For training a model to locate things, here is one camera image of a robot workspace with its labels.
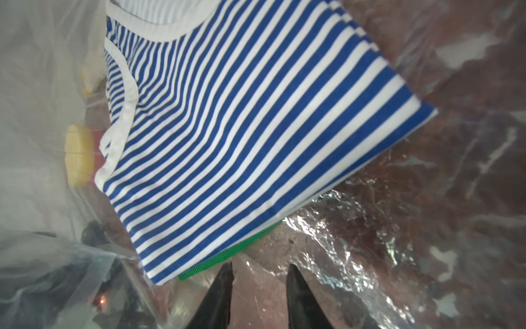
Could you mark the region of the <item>clear vacuum bag blue zipper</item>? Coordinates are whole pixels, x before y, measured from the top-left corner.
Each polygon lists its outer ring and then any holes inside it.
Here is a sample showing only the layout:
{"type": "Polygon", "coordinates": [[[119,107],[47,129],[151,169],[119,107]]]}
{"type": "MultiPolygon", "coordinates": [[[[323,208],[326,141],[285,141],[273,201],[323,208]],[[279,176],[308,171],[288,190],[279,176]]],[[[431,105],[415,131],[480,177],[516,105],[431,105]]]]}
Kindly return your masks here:
{"type": "MultiPolygon", "coordinates": [[[[525,2],[345,1],[428,124],[231,260],[231,328],[286,328],[295,264],[336,328],[525,327],[525,2]]],[[[102,1],[1,2],[1,327],[183,328],[216,267],[157,287],[67,126],[102,1]]]]}

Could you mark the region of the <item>blue striped tank top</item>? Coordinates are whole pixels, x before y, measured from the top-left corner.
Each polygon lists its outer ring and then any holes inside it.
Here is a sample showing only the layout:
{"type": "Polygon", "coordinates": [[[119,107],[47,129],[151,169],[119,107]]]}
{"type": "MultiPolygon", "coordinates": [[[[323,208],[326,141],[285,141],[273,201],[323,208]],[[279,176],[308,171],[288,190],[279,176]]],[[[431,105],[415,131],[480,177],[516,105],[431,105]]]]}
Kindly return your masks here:
{"type": "Polygon", "coordinates": [[[437,113],[339,1],[107,1],[95,183],[156,285],[282,221],[437,113]]]}

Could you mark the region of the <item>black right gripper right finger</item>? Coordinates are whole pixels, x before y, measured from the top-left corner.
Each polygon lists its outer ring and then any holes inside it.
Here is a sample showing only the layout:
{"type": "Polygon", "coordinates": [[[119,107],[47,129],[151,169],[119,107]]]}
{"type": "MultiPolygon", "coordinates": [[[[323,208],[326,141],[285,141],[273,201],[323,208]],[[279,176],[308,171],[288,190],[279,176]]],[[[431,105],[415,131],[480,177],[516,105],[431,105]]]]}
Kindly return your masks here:
{"type": "Polygon", "coordinates": [[[300,270],[294,264],[288,267],[286,299],[289,329],[334,328],[316,301],[300,270]]]}

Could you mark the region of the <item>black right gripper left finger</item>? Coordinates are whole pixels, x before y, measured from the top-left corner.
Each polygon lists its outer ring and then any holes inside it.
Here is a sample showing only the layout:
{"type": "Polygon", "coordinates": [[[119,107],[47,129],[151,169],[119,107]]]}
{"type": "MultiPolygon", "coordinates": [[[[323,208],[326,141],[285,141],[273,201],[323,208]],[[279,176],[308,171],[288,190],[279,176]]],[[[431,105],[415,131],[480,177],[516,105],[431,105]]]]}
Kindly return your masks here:
{"type": "Polygon", "coordinates": [[[225,263],[186,329],[226,329],[230,324],[233,284],[232,264],[225,263]]]}

